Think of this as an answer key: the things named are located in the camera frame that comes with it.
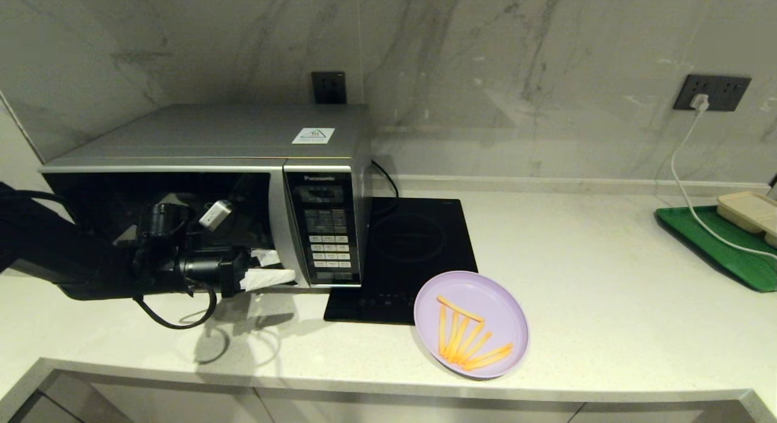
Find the black glass microwave door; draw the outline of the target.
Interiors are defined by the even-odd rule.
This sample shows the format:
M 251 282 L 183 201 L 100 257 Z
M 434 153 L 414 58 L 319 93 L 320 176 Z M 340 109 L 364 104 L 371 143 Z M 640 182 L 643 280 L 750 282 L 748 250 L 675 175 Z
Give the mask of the black glass microwave door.
M 229 201 L 233 213 L 216 232 L 205 229 L 206 245 L 236 241 L 256 249 L 274 249 L 281 260 L 279 266 L 295 273 L 295 280 L 283 285 L 307 287 L 281 168 L 45 166 L 42 176 L 54 193 L 91 222 L 97 233 L 113 241 L 130 238 L 129 226 L 140 215 L 142 206 L 186 205 L 194 210 L 198 221 L 212 203 Z

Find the purple round plate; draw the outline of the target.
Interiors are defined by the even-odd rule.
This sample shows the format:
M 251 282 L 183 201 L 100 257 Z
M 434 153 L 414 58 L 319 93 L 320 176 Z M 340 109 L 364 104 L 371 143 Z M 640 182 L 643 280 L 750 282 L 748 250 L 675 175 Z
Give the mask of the purple round plate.
M 436 297 L 444 296 L 457 306 L 462 307 L 484 319 L 484 327 L 475 338 L 474 345 L 487 332 L 492 332 L 480 351 L 474 357 L 482 356 L 494 349 L 513 343 L 511 356 L 497 364 L 464 371 L 461 364 L 451 363 L 438 356 L 439 303 Z M 449 339 L 452 310 L 447 308 L 447 339 Z M 486 276 L 470 271 L 450 271 L 433 277 L 425 283 L 417 294 L 413 308 L 413 320 L 422 345 L 435 361 L 459 375 L 472 379 L 493 379 L 507 374 L 522 361 L 528 350 L 529 333 L 527 318 L 516 299 L 500 284 Z M 461 344 L 478 322 L 470 320 L 463 334 Z

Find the silver microwave oven body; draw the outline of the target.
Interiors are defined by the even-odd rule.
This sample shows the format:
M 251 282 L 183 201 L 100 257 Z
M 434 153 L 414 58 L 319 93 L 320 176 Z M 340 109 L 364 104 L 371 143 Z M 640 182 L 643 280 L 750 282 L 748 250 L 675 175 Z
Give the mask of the silver microwave oven body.
M 292 144 L 305 127 L 328 144 Z M 181 104 L 156 110 L 42 166 L 281 168 L 306 288 L 360 287 L 371 218 L 365 105 Z

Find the white warning sticker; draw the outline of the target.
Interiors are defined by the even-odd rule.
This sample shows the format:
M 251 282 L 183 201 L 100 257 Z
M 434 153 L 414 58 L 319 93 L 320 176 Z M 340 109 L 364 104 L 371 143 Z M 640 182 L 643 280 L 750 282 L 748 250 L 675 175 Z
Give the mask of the white warning sticker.
M 305 127 L 297 133 L 292 144 L 328 144 L 335 130 L 333 127 Z

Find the grey cabinet door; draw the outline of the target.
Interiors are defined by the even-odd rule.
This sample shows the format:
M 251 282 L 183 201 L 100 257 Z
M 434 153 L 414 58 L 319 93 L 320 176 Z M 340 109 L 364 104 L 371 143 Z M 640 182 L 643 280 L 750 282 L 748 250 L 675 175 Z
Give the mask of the grey cabinet door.
M 585 403 L 255 388 L 273 423 L 571 423 Z
M 55 371 L 37 391 L 77 423 L 274 423 L 255 390 Z

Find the black induction cooktop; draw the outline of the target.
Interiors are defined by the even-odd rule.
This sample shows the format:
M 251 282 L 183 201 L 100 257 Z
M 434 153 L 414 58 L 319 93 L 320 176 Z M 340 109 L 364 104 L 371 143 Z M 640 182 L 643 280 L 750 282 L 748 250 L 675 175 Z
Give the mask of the black induction cooktop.
M 477 272 L 458 199 L 375 197 L 359 288 L 333 288 L 327 322 L 413 325 L 421 288 L 449 271 Z

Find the green plastic tray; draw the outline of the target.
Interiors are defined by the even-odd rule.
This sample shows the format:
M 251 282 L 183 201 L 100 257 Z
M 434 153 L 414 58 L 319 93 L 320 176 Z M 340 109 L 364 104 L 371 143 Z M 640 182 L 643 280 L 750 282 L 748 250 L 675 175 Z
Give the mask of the green plastic tray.
M 715 206 L 697 206 L 694 210 L 701 221 L 724 240 L 777 256 L 777 249 L 766 243 L 763 235 L 744 231 L 722 218 Z M 721 243 L 697 223 L 687 207 L 658 208 L 653 215 L 660 227 L 717 271 L 759 293 L 777 291 L 777 260 L 774 258 L 738 251 Z

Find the beige lunch box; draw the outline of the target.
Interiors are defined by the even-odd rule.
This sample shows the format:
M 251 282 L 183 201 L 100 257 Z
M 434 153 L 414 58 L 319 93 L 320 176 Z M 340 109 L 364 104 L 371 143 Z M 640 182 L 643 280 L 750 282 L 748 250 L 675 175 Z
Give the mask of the beige lunch box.
M 746 232 L 760 235 L 777 249 L 777 201 L 755 192 L 717 197 L 717 213 Z

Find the black wide wall socket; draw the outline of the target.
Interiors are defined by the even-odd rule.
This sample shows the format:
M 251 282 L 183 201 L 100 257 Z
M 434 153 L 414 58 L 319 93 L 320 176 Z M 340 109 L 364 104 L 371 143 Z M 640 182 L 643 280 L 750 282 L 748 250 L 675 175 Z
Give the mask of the black wide wall socket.
M 708 112 L 733 112 L 741 102 L 752 78 L 738 75 L 689 74 L 677 94 L 672 109 L 694 110 L 692 100 L 707 96 Z

